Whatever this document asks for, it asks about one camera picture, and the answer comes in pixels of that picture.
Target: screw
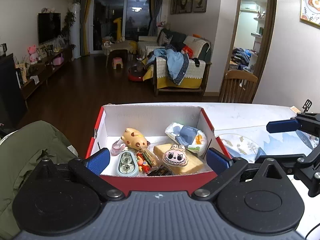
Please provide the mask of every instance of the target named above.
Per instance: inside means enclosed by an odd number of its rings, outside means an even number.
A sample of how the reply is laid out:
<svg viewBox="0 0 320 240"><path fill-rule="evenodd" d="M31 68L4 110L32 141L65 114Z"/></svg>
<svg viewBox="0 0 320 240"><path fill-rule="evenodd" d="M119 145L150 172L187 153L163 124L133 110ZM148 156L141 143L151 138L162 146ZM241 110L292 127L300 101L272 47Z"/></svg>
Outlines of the screw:
<svg viewBox="0 0 320 240"><path fill-rule="evenodd" d="M195 191L195 195L197 197L207 197L210 195L210 191L207 189L200 188Z"/></svg>
<svg viewBox="0 0 320 240"><path fill-rule="evenodd" d="M111 189L111 190L108 190L108 192L107 192L107 196L111 197L111 198L119 198L122 195L123 195L123 193L119 189Z"/></svg>

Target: tv stand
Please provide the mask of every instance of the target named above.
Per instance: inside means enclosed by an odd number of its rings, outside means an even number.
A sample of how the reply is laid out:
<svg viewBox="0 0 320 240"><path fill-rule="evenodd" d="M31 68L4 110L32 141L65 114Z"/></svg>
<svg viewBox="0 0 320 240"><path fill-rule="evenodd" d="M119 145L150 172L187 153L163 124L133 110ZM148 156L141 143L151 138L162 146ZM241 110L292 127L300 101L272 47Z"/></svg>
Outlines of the tv stand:
<svg viewBox="0 0 320 240"><path fill-rule="evenodd" d="M53 66L51 62L59 55L63 55L64 62L59 66ZM72 48L66 47L65 49L62 49L58 53L54 53L51 56L44 57L41 62L36 63L32 65L33 67L36 67L37 70L32 73L32 76L38 76L39 83L36 84L33 79L29 79L28 82L26 82L23 86L21 86L21 93L26 101L27 105L27 98L31 96L31 94L44 82L46 85L48 85L48 78L53 75L58 69L60 69L63 65L65 65L67 62L71 62L72 60Z"/></svg>

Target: cardboard box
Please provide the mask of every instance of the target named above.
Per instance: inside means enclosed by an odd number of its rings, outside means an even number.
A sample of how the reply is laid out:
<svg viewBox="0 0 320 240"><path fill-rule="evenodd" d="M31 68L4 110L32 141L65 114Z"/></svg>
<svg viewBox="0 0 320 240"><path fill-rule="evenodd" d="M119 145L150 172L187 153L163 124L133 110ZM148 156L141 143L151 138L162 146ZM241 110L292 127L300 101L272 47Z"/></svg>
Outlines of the cardboard box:
<svg viewBox="0 0 320 240"><path fill-rule="evenodd" d="M139 130L150 143L168 141L164 133L169 124L178 122L196 127L203 131L209 146L222 152L214 136L214 128L205 110L197 106L165 106L165 105L105 105L101 108L94 137L91 138L86 158L100 148L111 150L127 127ZM119 156L111 156L110 164L101 173L101 177L128 194L130 190L145 191L180 191L187 190L190 194L216 177L213 171L182 176L163 177L117 177L116 166Z"/></svg>

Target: yellow giraffe toy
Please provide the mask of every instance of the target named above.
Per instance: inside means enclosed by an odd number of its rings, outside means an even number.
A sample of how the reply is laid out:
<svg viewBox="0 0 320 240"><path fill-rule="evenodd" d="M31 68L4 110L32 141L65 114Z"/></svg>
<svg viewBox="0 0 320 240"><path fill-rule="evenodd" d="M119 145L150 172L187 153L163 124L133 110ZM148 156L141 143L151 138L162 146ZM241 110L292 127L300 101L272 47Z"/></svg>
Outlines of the yellow giraffe toy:
<svg viewBox="0 0 320 240"><path fill-rule="evenodd" d="M122 37L122 32L121 32L121 19L122 18L117 18L113 21L113 23L118 24L118 28L117 28L117 41L121 40Z"/></svg>

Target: television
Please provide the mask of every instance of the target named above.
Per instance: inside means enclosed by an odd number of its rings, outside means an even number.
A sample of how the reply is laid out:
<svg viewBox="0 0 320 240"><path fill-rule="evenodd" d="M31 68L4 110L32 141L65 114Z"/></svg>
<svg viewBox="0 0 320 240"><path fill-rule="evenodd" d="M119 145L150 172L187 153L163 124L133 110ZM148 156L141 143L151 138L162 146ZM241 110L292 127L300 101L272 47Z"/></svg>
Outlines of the television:
<svg viewBox="0 0 320 240"><path fill-rule="evenodd" d="M57 38L61 33L60 13L38 14L38 38L39 44Z"/></svg>

